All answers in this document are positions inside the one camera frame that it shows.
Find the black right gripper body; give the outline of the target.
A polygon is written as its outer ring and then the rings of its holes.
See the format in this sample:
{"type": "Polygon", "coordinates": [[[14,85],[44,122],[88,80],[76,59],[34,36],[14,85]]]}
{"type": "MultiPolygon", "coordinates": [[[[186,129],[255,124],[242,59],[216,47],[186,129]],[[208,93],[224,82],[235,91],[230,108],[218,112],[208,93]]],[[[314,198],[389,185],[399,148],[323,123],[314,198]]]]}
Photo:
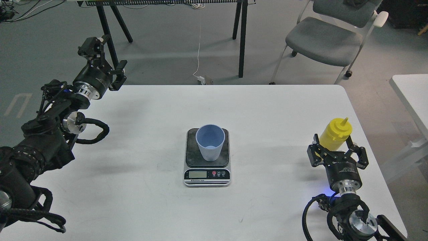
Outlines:
{"type": "Polygon", "coordinates": [[[341,195],[356,194],[362,181],[355,162],[331,161],[325,165],[330,189],[341,195]]]}

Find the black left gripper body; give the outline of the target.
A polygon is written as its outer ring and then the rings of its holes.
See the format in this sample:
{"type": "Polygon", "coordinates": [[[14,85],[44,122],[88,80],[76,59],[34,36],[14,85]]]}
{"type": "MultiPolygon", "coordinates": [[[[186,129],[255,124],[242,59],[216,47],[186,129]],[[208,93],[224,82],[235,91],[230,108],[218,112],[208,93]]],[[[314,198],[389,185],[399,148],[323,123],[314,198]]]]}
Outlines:
{"type": "Polygon", "coordinates": [[[87,62],[73,81],[77,93],[88,100],[101,99],[110,87],[113,78],[108,73],[112,70],[108,62],[87,62]]]}

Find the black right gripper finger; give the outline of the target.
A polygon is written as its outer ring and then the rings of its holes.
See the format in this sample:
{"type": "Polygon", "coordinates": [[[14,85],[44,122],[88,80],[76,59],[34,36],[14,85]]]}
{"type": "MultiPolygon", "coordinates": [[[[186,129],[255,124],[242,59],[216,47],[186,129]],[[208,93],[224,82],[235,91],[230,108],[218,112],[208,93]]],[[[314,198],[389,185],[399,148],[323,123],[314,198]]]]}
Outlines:
{"type": "Polygon", "coordinates": [[[366,153],[366,149],[364,147],[359,147],[353,143],[351,136],[348,136],[346,139],[346,144],[348,147],[347,152],[344,153],[344,156],[341,158],[345,161],[354,161],[351,157],[352,154],[356,154],[358,157],[358,161],[356,162],[356,167],[360,169],[365,169],[369,165],[368,156],[366,153]]]}
{"type": "Polygon", "coordinates": [[[313,142],[307,148],[307,154],[312,167],[331,165],[335,154],[320,144],[318,134],[314,134],[313,142]]]}

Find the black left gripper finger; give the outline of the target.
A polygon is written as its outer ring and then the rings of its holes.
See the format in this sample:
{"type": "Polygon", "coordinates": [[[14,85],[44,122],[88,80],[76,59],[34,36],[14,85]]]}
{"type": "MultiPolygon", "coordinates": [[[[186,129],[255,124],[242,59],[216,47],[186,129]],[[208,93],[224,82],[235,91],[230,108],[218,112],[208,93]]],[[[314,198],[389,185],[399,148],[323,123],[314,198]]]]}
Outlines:
{"type": "Polygon", "coordinates": [[[111,82],[109,86],[110,91],[118,91],[124,82],[127,80],[127,77],[124,75],[124,67],[127,65],[127,60],[121,60],[117,65],[116,69],[109,71],[109,76],[116,75],[116,79],[111,82]]]}
{"type": "Polygon", "coordinates": [[[111,65],[105,59],[104,44],[111,38],[110,35],[102,37],[89,37],[82,46],[78,47],[78,55],[87,59],[84,69],[110,69],[111,65]]]}

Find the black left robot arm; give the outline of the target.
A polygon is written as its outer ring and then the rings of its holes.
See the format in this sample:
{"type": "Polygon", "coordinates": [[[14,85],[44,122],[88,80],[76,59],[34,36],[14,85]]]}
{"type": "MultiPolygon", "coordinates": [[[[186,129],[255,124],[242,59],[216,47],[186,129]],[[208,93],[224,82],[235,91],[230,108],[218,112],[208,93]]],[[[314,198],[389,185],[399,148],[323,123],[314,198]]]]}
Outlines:
{"type": "Polygon", "coordinates": [[[46,224],[57,232],[66,232],[66,220],[49,212],[52,192],[31,185],[46,171],[60,169],[75,159],[75,144],[95,144],[109,133],[109,127],[81,112],[91,100],[103,97],[107,90],[118,91],[126,80],[122,60],[112,67],[105,58],[104,45],[111,36],[89,37],[78,49],[87,64],[72,84],[53,79],[41,87],[42,100],[35,119],[22,125],[23,141],[15,147],[1,147],[1,229],[17,221],[46,224]]]}

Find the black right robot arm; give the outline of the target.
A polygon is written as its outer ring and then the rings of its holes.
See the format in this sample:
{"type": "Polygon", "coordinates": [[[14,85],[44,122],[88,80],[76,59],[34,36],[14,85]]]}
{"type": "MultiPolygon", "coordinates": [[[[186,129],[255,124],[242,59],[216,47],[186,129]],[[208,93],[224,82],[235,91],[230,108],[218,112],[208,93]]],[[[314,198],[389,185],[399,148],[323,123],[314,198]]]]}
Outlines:
{"type": "Polygon", "coordinates": [[[306,240],[312,237],[306,222],[306,215],[312,203],[317,202],[320,209],[327,212],[327,226],[338,240],[368,241],[406,241],[407,238],[391,223],[385,215],[374,217],[369,207],[356,191],[362,180],[358,168],[365,169],[369,162],[364,147],[346,139],[348,151],[331,151],[323,147],[317,134],[308,146],[307,154],[311,166],[324,166],[333,195],[320,194],[307,203],[302,215],[302,228],[306,240]]]}

